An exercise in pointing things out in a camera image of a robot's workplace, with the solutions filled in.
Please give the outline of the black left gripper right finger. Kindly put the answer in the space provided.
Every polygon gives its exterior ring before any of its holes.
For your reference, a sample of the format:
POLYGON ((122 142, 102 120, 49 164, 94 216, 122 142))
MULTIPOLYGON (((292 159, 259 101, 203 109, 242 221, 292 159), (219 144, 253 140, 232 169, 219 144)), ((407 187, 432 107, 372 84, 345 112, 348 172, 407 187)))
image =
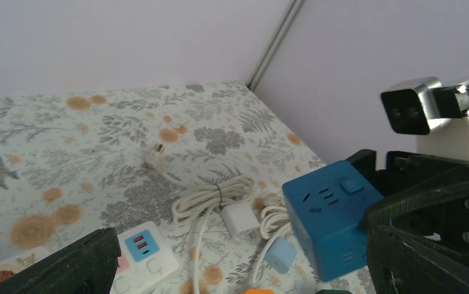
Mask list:
POLYGON ((367 266, 377 293, 469 293, 469 268, 394 227, 372 229, 367 266))

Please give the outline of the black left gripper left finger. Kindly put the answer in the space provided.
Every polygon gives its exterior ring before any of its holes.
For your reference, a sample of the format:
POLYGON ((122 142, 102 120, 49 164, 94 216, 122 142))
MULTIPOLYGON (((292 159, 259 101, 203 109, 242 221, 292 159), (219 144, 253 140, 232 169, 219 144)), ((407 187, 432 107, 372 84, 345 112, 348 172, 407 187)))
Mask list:
POLYGON ((0 282, 0 293, 110 293, 120 255, 116 229, 101 228, 0 282))

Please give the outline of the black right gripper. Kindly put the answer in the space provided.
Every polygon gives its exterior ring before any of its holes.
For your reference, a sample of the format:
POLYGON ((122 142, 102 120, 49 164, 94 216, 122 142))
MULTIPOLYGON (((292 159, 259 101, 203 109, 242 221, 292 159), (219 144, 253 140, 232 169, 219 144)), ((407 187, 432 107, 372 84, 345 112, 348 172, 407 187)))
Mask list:
POLYGON ((469 161, 390 151, 384 169, 362 149, 349 163, 380 193, 360 227, 390 225, 469 268, 469 161))

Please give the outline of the white multicolour power strip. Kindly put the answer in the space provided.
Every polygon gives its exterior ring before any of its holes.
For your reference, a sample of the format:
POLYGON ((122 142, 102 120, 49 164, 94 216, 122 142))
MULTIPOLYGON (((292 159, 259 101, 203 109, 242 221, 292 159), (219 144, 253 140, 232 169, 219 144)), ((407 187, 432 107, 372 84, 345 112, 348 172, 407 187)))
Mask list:
MULTIPOLYGON (((177 256, 153 222, 145 222, 119 234, 118 241, 121 253, 107 293, 149 293, 179 268, 177 256)), ((0 283, 17 277, 48 257, 53 258, 54 252, 39 246, 1 260, 0 283)))

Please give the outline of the blue cube socket adapter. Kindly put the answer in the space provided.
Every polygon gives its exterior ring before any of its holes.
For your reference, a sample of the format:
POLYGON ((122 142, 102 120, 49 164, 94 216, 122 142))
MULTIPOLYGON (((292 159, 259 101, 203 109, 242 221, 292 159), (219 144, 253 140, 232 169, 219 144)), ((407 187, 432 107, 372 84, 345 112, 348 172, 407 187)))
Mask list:
POLYGON ((320 280, 328 282, 367 264, 365 210, 383 196, 345 160, 282 186, 292 231, 320 280))

